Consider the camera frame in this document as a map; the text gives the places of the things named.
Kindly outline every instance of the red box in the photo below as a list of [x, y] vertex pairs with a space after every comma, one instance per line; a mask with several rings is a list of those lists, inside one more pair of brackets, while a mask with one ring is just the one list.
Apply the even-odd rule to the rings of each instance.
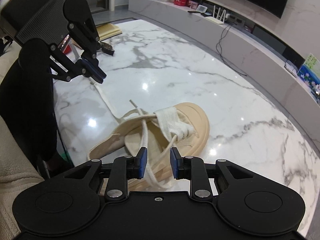
[[174, 4], [179, 5], [179, 6], [187, 6], [189, 0], [174, 0]]

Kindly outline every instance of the shoe tongue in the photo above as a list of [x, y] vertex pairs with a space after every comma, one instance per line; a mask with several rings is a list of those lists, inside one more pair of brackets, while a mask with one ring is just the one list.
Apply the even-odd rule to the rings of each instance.
[[172, 140], [172, 134], [169, 130], [169, 126], [179, 120], [177, 109], [174, 106], [171, 106], [155, 111], [155, 114], [157, 120], [153, 123], [160, 128], [163, 136], [170, 142]]

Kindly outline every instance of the green object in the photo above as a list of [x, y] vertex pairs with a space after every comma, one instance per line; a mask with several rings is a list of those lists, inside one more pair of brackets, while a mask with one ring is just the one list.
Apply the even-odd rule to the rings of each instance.
[[73, 165], [72, 160], [70, 158], [70, 155], [68, 152], [64, 152], [64, 153], [60, 153], [60, 156], [68, 163], [70, 163], [71, 165]]
[[304, 62], [304, 65], [306, 65], [310, 69], [313, 69], [317, 65], [317, 61], [317, 58], [310, 54]]

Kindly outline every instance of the shoelace aglet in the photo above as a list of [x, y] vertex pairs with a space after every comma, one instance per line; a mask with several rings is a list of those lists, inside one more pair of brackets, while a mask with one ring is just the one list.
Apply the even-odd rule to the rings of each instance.
[[138, 108], [138, 106], [131, 99], [129, 101], [135, 108]]

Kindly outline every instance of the marble tabletop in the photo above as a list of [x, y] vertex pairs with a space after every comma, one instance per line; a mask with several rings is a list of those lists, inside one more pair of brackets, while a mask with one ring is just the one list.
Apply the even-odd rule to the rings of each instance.
[[[318, 199], [320, 161], [288, 118], [239, 74], [188, 41], [143, 20], [118, 26], [123, 34], [108, 40], [114, 56], [97, 54], [107, 74], [100, 87], [118, 116], [132, 109], [130, 99], [150, 113], [181, 102], [199, 105], [210, 121], [200, 157], [206, 163], [230, 160], [297, 191], [306, 204], [299, 227], [305, 236]], [[89, 150], [117, 126], [93, 84], [84, 77], [54, 84], [58, 126], [75, 165], [86, 162]], [[121, 155], [124, 150], [103, 162]], [[170, 190], [189, 190], [189, 182], [177, 181]]]

